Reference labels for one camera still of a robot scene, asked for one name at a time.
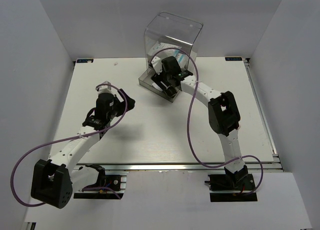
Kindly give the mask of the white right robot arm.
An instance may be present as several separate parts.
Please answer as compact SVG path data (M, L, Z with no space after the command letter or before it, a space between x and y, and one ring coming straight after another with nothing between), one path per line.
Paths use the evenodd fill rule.
M241 117L233 93L220 92L204 84L199 80L198 70L193 73L182 70L174 56L153 57L149 65L155 70L151 79L166 95L173 97L177 90L181 90L190 94L193 101L198 100L207 107L209 125L218 135L224 154L226 184L231 189L238 189L248 175L248 168L240 150Z

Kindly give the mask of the clear acrylic makeup organizer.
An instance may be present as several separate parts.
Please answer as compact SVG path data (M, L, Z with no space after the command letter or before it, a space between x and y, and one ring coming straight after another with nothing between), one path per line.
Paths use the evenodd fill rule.
M175 79L176 59L181 71L194 71L203 23L169 12L160 12L144 31L146 70L139 77L141 86L174 102L180 92Z

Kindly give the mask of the white pad with yellow stick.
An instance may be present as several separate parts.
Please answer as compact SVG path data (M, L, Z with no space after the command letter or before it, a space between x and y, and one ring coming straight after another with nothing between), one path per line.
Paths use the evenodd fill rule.
M159 90L159 91L162 91L162 89L161 89L155 82L152 83L152 86L153 86L155 89L157 89L157 90Z

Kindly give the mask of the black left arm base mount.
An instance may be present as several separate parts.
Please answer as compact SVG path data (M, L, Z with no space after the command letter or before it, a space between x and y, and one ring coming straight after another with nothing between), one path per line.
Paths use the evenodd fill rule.
M75 169L71 179L75 183L74 199L120 200L125 193L127 174L97 164L86 164Z

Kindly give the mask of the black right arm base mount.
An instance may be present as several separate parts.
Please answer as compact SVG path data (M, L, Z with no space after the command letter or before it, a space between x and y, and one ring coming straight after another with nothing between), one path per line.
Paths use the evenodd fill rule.
M211 202L256 202L258 200L255 192L255 181L249 174L240 184L234 186L224 174L208 175L204 182L209 187Z

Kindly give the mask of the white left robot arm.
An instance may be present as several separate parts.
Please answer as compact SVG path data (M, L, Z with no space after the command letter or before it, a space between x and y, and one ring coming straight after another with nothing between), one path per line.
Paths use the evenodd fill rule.
M77 191L108 191L105 169L97 164L87 164L75 169L82 157L97 144L116 117L122 117L135 107L135 100L123 89L117 94L110 87L100 86L95 107L89 110L75 139L48 160L40 159L34 166L31 196L56 208L63 208Z

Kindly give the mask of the black gold compact case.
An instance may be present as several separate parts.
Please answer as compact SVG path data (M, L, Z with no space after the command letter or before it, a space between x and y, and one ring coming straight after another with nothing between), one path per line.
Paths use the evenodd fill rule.
M167 88L164 92L170 98L173 98L177 94L177 91L175 88Z

